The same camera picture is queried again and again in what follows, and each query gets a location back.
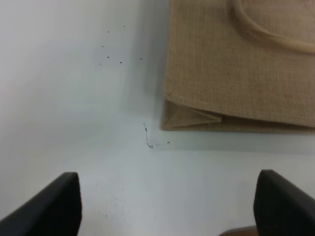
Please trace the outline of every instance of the scratch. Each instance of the scratch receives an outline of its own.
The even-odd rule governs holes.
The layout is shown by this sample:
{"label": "scratch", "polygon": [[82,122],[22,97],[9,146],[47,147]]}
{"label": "scratch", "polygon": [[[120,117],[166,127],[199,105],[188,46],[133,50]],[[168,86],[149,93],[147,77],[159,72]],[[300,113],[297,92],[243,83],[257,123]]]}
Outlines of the scratch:
{"label": "scratch", "polygon": [[147,145],[148,145],[150,148],[153,148],[153,145],[150,145],[150,144],[149,144],[149,139],[148,139],[148,130],[147,130],[146,124],[145,124],[145,123],[143,123],[143,125],[144,125],[144,128],[145,128],[145,130],[146,130]]}

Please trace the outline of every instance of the bag handle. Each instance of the bag handle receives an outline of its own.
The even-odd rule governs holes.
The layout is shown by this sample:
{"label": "bag handle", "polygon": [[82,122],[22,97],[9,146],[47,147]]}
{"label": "bag handle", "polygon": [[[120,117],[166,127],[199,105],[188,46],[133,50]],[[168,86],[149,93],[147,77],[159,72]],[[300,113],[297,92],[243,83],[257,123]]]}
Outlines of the bag handle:
{"label": "bag handle", "polygon": [[301,42],[292,38],[284,37],[265,30],[263,27],[254,22],[245,12],[242,0],[233,0],[233,8],[238,21],[252,34],[272,42],[277,46],[291,51],[315,54],[315,45],[311,43]]}

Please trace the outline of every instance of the black object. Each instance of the black object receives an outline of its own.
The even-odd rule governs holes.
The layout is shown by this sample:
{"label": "black object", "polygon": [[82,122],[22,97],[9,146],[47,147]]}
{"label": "black object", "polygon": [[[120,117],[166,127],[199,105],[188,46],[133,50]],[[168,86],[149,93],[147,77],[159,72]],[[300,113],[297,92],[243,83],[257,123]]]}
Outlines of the black object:
{"label": "black object", "polygon": [[315,236],[315,200],[274,171],[260,172],[254,215],[259,236]]}
{"label": "black object", "polygon": [[0,236],[76,236],[82,219],[79,177],[63,173],[0,221]]}

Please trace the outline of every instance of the white table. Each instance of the white table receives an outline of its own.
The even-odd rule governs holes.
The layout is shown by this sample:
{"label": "white table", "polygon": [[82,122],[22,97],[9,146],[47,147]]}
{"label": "white table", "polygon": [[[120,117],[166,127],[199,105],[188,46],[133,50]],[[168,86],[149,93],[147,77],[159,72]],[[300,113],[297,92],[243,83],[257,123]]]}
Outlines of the white table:
{"label": "white table", "polygon": [[312,136],[159,130],[168,6],[0,2],[0,218],[65,171],[80,176],[80,236],[252,225],[261,169],[315,197]]}

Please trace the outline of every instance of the jute bag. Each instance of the jute bag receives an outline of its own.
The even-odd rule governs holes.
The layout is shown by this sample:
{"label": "jute bag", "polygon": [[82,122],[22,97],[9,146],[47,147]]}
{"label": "jute bag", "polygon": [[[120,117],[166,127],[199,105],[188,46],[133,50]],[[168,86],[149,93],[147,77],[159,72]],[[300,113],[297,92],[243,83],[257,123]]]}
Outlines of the jute bag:
{"label": "jute bag", "polygon": [[311,0],[171,0],[164,130],[315,132]]}

